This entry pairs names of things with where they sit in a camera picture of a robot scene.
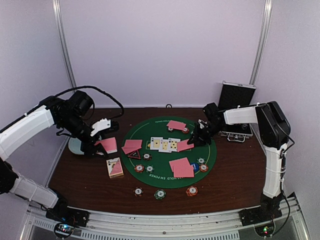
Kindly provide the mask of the blue small blind button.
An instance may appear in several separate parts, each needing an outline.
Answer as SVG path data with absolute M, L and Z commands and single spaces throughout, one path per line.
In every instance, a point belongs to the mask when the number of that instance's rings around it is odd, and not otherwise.
M 193 167 L 194 172 L 198 172 L 199 171 L 199 164 L 194 162 L 191 164 L 191 166 Z

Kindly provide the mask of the red-backed playing card deck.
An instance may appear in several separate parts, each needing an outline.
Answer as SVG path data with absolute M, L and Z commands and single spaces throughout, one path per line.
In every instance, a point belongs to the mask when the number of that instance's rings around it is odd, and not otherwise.
M 118 147 L 117 147 L 117 141 L 115 137 L 111 137 L 111 138 L 106 138 L 103 140 L 99 140 L 95 143 L 95 146 L 101 144 L 104 148 L 104 150 L 108 153 L 108 154 L 113 154 L 116 153 L 118 151 Z

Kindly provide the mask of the orange chip stack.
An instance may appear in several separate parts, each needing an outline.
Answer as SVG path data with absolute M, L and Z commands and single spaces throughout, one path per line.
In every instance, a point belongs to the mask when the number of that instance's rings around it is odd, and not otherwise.
M 198 194 L 198 188 L 196 186 L 189 186 L 185 193 L 188 197 L 194 197 Z

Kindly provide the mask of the black red triangular dealer marker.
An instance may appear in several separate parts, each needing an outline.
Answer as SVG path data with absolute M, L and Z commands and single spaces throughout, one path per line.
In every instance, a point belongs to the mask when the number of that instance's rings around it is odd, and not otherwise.
M 141 160 L 141 155 L 140 155 L 139 150 L 135 150 L 135 151 L 129 153 L 128 157 L 130 159 Z

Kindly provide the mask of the green chip stack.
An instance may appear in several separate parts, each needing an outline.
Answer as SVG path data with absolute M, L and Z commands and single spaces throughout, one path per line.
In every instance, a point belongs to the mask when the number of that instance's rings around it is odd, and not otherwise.
M 166 197 L 166 192 L 163 189 L 158 189 L 154 192 L 154 198 L 156 200 L 162 200 Z

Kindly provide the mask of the red black chip stack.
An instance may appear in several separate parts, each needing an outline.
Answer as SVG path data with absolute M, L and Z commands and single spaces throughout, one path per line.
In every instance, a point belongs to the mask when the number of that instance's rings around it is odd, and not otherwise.
M 144 193 L 141 187 L 136 187 L 133 192 L 136 197 L 141 197 Z

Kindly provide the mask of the five of diamonds card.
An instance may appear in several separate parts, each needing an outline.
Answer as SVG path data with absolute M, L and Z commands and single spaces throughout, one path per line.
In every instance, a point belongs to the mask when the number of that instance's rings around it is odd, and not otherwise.
M 160 153 L 171 153 L 170 142 L 168 139 L 162 139 L 160 141 L 159 150 Z

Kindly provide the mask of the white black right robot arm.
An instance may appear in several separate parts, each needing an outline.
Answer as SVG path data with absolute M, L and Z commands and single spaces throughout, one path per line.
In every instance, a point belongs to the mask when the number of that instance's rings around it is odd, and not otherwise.
M 266 152 L 265 183 L 260 198 L 260 206 L 256 210 L 259 220 L 266 221 L 279 209 L 283 195 L 283 181 L 286 172 L 286 153 L 291 141 L 291 126 L 276 101 L 257 103 L 255 105 L 237 106 L 220 110 L 213 103 L 203 109 L 207 121 L 199 119 L 189 145 L 204 146 L 212 143 L 212 136 L 226 125 L 256 124 L 262 148 Z

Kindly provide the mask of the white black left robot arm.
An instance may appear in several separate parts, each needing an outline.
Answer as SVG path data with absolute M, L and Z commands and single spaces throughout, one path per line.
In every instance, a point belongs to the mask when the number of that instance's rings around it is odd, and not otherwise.
M 48 187 L 15 172 L 8 158 L 24 143 L 45 129 L 56 126 L 60 135 L 67 130 L 72 138 L 81 142 L 84 155 L 107 156 L 103 145 L 97 141 L 112 126 L 111 120 L 103 118 L 88 125 L 83 117 L 93 106 L 92 98 L 83 91 L 76 91 L 69 99 L 49 96 L 31 111 L 0 131 L 0 192 L 12 193 L 35 202 L 52 211 L 61 222 L 72 218 L 72 211 L 64 197 Z

